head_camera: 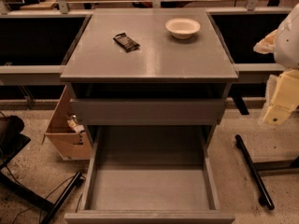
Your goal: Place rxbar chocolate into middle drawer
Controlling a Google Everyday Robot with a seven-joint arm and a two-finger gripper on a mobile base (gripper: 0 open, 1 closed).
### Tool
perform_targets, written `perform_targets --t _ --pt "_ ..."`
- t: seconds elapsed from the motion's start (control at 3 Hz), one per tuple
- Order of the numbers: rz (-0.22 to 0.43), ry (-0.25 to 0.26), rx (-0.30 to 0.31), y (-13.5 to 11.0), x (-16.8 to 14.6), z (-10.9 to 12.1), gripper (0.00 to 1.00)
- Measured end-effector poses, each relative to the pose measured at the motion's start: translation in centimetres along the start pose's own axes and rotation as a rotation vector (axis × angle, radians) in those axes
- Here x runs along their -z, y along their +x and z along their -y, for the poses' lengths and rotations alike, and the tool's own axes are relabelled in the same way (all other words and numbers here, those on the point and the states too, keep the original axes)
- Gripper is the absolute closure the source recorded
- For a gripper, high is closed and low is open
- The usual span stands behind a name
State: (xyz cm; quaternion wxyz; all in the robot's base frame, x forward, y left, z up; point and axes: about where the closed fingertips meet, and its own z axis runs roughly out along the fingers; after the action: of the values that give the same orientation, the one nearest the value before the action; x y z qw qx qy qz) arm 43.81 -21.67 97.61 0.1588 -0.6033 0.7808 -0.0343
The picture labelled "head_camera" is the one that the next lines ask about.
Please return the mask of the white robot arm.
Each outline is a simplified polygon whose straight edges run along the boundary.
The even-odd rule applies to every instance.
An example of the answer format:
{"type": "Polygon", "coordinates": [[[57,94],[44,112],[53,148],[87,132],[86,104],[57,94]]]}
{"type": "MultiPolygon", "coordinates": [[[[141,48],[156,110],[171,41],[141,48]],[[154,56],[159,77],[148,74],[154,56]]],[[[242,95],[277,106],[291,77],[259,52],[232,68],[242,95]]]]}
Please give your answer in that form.
{"type": "Polygon", "coordinates": [[[264,123],[279,125],[299,106],[299,4],[253,50],[272,53],[275,62],[285,68],[279,76],[271,75],[267,81],[262,116],[264,123]]]}

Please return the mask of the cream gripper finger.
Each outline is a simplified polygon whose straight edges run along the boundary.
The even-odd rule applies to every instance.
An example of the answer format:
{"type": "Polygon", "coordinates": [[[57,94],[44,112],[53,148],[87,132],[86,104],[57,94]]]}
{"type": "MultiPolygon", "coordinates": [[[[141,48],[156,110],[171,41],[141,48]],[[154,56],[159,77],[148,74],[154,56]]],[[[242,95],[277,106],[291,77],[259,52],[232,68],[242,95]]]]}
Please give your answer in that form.
{"type": "Polygon", "coordinates": [[[255,52],[258,52],[258,53],[261,53],[261,54],[273,53],[274,52],[274,44],[275,44],[276,34],[277,34],[276,30],[272,31],[265,38],[263,38],[261,41],[259,41],[253,47],[253,50],[255,52]]]}
{"type": "Polygon", "coordinates": [[[263,109],[262,121],[269,125],[280,125],[286,121],[291,112],[280,106],[267,105],[263,109]]]}

